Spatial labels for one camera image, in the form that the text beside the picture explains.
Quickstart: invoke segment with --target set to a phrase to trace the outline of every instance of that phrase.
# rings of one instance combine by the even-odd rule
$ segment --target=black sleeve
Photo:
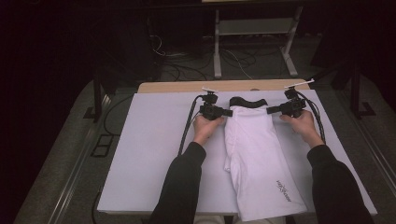
[[[172,161],[163,182],[160,200],[148,223],[192,224],[205,157],[204,148],[191,142],[184,154]]]
[[[327,146],[312,148],[307,157],[312,165],[318,223],[374,223],[354,176]]]

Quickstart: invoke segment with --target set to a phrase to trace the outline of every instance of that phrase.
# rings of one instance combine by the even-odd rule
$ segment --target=floor
[[[290,78],[279,48],[285,36],[245,36],[221,39],[221,68],[223,80]],[[290,56],[299,73],[298,78],[309,79],[321,68],[310,61],[320,36],[297,37]],[[213,46],[211,37],[205,38],[203,55],[190,55],[180,49],[157,49],[162,58],[159,81],[213,80]],[[361,78],[361,100],[368,102],[376,116],[357,120],[348,109],[349,85],[335,91],[331,82],[335,74],[316,81],[316,90],[326,108],[332,125],[348,157],[355,166],[363,185],[369,192],[378,215],[376,224],[390,224],[396,220],[396,193],[389,187],[392,177],[384,177],[396,170],[396,115],[375,87]],[[129,103],[136,89],[120,87],[114,95],[105,97],[104,114],[97,123],[84,119],[87,108],[93,106],[92,83],[80,93],[64,123],[61,133],[30,190],[15,223],[142,223],[147,216],[115,216],[94,211],[101,187],[116,151]],[[109,144],[109,148],[98,145]],[[382,171],[374,159],[379,149],[389,163]],[[315,216],[296,216],[297,223],[317,223]]]

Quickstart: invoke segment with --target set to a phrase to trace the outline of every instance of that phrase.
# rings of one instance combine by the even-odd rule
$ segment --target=folded shirt
[[[266,102],[230,100],[224,169],[229,171],[242,221],[305,212],[306,206],[291,177]]]

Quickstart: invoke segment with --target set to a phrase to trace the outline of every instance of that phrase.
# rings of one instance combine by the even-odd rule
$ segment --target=hand
[[[312,113],[303,110],[301,116],[298,118],[292,118],[287,115],[281,115],[280,119],[291,124],[293,130],[299,133],[303,140],[312,148],[318,145],[324,145],[322,139],[320,138],[317,130],[315,129],[314,117]]]
[[[212,135],[212,133],[223,121],[223,117],[214,120],[208,120],[202,115],[197,116],[193,123],[195,130],[193,141],[203,146],[206,143],[207,139]]]

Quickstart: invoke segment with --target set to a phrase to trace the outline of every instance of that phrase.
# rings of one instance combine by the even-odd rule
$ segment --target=gray carpet
[[[224,43],[221,47],[231,51],[237,58],[246,57],[242,66],[244,71],[254,79],[290,78],[285,64],[281,62],[280,54],[276,51],[283,43],[283,37],[265,38],[260,44],[253,45],[233,45]],[[318,37],[297,38],[291,48],[291,58],[293,59],[298,78],[308,78],[320,71],[320,68],[310,66],[310,60],[319,42]],[[199,68],[207,79],[213,79],[213,63],[211,61],[211,50],[208,48],[204,57],[194,58],[187,61],[185,58],[172,58],[166,60],[167,64],[176,63],[188,67]],[[239,68],[239,64],[232,62],[228,54],[230,64],[226,63],[227,51],[222,52],[221,62],[222,79],[249,79]],[[163,67],[161,81],[175,81],[200,79],[204,80],[203,74],[191,69],[181,69],[177,71],[174,66]],[[356,120],[348,109],[349,87],[344,91],[334,91],[330,87],[333,74],[329,75],[311,86],[318,92],[320,101],[323,103],[326,112],[336,130],[341,143],[343,144],[348,157],[357,170],[363,185],[371,196],[378,215],[375,216],[376,224],[390,224],[396,220],[396,200],[390,190],[386,180],[373,159],[371,149],[365,142],[359,126],[364,125],[369,130],[370,135],[381,149],[391,167],[396,168],[396,158],[394,148],[396,140],[396,116],[388,105],[382,100],[381,95],[375,85],[368,79],[361,81],[361,99],[368,102],[375,110],[376,116],[364,117]],[[78,156],[87,148],[88,154],[81,161],[79,176],[76,185],[71,189],[70,198],[62,213],[59,214],[58,223],[92,223],[92,205],[97,196],[98,190],[104,185],[112,157],[117,147],[119,138],[114,137],[109,153],[104,158],[94,158],[90,154],[101,134],[107,134],[104,128],[106,113],[106,127],[111,133],[120,133],[126,113],[129,109],[130,97],[135,92],[134,89],[118,90],[115,95],[109,97],[109,104],[105,106],[105,114],[98,124],[92,124],[91,119],[83,119],[86,109],[92,106],[92,84],[89,84],[76,100],[69,119],[58,136],[43,169],[32,187],[17,219],[16,223],[46,223],[49,222],[52,211],[61,197],[61,193],[70,175],[73,175],[73,168],[78,162]],[[104,148],[97,148],[97,154],[104,153]],[[94,212],[97,223],[142,223],[141,218],[145,216],[115,216]],[[297,216],[297,223],[317,223],[315,216]]]

